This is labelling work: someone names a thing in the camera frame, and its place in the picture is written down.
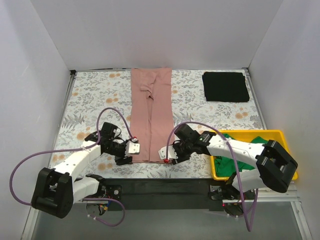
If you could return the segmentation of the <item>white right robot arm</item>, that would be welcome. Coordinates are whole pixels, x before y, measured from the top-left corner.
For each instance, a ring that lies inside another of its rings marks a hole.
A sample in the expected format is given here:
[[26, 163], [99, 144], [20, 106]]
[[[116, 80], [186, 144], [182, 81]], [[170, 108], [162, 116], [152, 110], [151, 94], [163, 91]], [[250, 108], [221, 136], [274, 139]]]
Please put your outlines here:
[[298, 168], [298, 163], [277, 141], [251, 143], [228, 138], [221, 133], [204, 131], [198, 133], [188, 124], [174, 130], [178, 141], [171, 145], [176, 165], [190, 159], [193, 153], [213, 157], [226, 157], [234, 163], [245, 163], [253, 169], [235, 170], [229, 179], [214, 190], [212, 196], [218, 200], [234, 200], [241, 194], [260, 188], [269, 188], [277, 193], [286, 193]]

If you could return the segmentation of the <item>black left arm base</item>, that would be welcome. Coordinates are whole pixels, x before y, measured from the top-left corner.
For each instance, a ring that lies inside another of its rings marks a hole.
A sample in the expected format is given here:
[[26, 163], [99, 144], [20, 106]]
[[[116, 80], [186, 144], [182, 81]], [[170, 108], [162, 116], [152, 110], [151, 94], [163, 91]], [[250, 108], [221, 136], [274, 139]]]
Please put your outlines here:
[[85, 198], [108, 198], [120, 201], [122, 198], [122, 186], [118, 184], [100, 184], [96, 193], [86, 195]]

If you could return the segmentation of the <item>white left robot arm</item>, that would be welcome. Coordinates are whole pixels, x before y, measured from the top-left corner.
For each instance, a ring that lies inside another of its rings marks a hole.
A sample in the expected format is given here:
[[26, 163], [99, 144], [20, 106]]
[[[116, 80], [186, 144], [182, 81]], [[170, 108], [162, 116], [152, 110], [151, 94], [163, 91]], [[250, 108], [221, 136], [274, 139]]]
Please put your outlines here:
[[107, 184], [106, 179], [97, 174], [81, 177], [81, 172], [102, 154], [115, 157], [117, 165], [132, 164], [133, 155], [140, 152], [137, 138], [123, 140], [116, 132], [118, 127], [105, 122], [102, 128], [89, 134], [80, 151], [72, 153], [62, 163], [53, 168], [43, 168], [37, 177], [31, 199], [31, 206], [60, 219], [67, 216], [74, 203], [89, 198], [102, 199], [99, 213], [107, 211], [110, 202], [121, 199], [122, 187]]

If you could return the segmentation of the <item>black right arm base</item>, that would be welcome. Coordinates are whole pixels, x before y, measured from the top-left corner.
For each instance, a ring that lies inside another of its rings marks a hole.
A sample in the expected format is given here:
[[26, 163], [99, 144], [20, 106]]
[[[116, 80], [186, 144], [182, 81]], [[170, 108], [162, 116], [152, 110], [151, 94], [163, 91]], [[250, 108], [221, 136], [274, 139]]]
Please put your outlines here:
[[208, 196], [213, 200], [241, 200], [240, 191], [231, 184], [210, 185], [209, 190]]

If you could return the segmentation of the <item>pink t shirt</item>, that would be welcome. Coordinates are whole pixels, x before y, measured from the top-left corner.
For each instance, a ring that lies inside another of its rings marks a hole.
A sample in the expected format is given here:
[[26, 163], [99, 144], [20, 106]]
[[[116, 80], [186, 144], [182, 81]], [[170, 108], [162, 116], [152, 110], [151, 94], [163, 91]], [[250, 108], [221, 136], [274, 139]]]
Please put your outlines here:
[[131, 70], [130, 131], [140, 143], [134, 164], [163, 162], [159, 150], [174, 128], [171, 77], [171, 68]]

